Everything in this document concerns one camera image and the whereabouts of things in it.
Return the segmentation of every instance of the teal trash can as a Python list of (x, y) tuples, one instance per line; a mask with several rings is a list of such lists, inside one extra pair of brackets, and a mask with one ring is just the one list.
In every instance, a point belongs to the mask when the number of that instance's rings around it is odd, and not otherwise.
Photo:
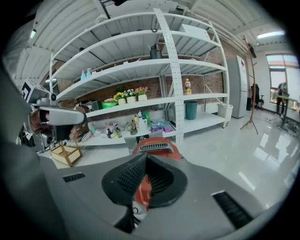
[(196, 119), (197, 115), (197, 102), (190, 101), (186, 102), (186, 119), (188, 120), (194, 120)]

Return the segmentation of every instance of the white flower pot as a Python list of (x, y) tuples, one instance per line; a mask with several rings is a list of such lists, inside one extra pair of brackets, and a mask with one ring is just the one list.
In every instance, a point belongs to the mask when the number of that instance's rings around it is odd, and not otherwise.
[(132, 96), (132, 97), (128, 97), (128, 98), (127, 98), (127, 102), (128, 102), (128, 103), (134, 103), (135, 101), (136, 101), (135, 96)]
[(125, 103), (126, 103), (125, 98), (120, 98), (120, 99), (118, 100), (118, 103), (119, 103), (119, 105), (125, 104)]
[(144, 100), (147, 100), (147, 95), (146, 94), (143, 94), (143, 95), (139, 95), (139, 101), (144, 101)]

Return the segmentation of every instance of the ceiling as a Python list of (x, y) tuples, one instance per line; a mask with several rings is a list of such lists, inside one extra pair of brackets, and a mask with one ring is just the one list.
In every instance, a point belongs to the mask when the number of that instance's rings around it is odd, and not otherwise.
[[(240, 51), (245, 51), (243, 35), (259, 51), (265, 45), (285, 44), (282, 36), (258, 41), (257, 35), (281, 28), (251, 0), (129, 0), (120, 7), (108, 5), (106, 10), (116, 17), (152, 8), (210, 20), (218, 34)], [(101, 14), (105, 11), (98, 0), (44, 0), (33, 24), (37, 32), (28, 40), (13, 75), (16, 85), (22, 85), (26, 78), (40, 83), (49, 71), (51, 54), (94, 25)]]

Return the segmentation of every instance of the green container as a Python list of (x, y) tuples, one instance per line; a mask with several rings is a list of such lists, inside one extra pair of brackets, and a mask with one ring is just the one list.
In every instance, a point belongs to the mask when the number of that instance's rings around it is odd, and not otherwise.
[(115, 103), (102, 103), (102, 108), (113, 107), (113, 106), (116, 106), (117, 104), (118, 104), (118, 102), (115, 102)]
[(186, 119), (187, 120), (194, 120), (196, 119), (197, 115), (197, 102), (190, 101), (186, 102)]

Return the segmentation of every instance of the tripod base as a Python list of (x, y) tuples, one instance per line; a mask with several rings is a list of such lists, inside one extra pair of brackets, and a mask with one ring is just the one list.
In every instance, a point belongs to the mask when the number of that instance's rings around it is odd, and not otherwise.
[(242, 128), (246, 127), (249, 123), (252, 123), (252, 124), (253, 124), (253, 126), (254, 126), (254, 128), (255, 128), (255, 130), (256, 130), (256, 133), (258, 134), (258, 131), (257, 131), (257, 129), (256, 129), (256, 126), (255, 126), (254, 122), (253, 122), (251, 119), (250, 119), (248, 122), (246, 122), (245, 125), (242, 126), (242, 127), (240, 128), (240, 130), (242, 130)]

